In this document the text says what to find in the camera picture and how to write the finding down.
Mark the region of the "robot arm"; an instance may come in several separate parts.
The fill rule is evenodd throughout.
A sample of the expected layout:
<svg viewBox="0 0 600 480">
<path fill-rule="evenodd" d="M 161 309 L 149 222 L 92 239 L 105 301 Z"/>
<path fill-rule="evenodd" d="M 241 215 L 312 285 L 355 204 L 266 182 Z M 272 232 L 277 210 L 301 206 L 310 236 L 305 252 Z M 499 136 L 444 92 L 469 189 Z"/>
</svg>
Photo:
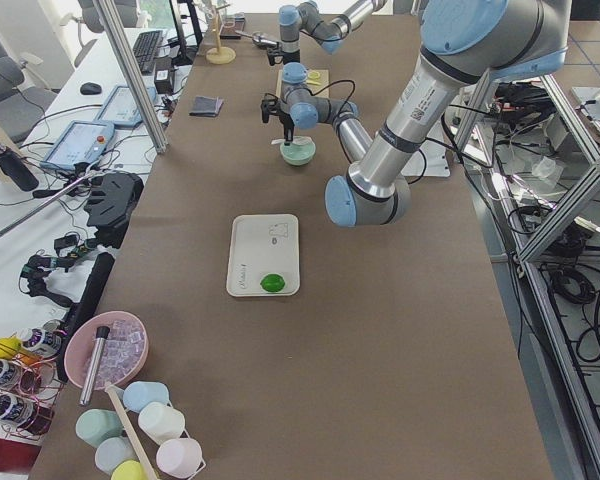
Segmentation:
<svg viewBox="0 0 600 480">
<path fill-rule="evenodd" d="M 370 136 L 349 100 L 313 96 L 299 56 L 306 32 L 326 51 L 342 41 L 381 1 L 358 1 L 325 21 L 313 1 L 279 10 L 283 57 L 278 115 L 286 141 L 295 129 L 333 127 L 351 163 L 326 185 L 325 206 L 340 227 L 385 225 L 407 210 L 410 189 L 402 170 L 459 90 L 485 73 L 526 79 L 553 73 L 564 63 L 571 4 L 568 1 L 430 1 L 422 14 L 421 47 L 414 73 L 397 103 Z"/>
<path fill-rule="evenodd" d="M 344 13 L 329 21 L 322 16 L 314 1 L 281 6 L 278 10 L 280 40 L 275 47 L 267 48 L 269 64 L 300 62 L 301 33 L 312 38 L 327 53 L 335 53 L 350 33 L 385 4 L 383 0 L 356 1 Z"/>
</svg>

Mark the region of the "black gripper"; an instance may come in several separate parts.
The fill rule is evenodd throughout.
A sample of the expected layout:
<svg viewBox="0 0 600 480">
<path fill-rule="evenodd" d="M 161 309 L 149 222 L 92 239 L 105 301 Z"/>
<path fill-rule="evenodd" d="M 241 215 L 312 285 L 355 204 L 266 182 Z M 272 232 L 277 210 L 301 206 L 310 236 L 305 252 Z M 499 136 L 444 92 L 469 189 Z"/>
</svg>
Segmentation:
<svg viewBox="0 0 600 480">
<path fill-rule="evenodd" d="M 300 62 L 299 40 L 281 42 L 282 61 L 284 64 Z"/>
<path fill-rule="evenodd" d="M 284 111 L 282 108 L 278 109 L 278 118 L 284 129 L 284 140 L 285 146 L 291 145 L 294 140 L 294 122 L 290 114 Z"/>
</svg>

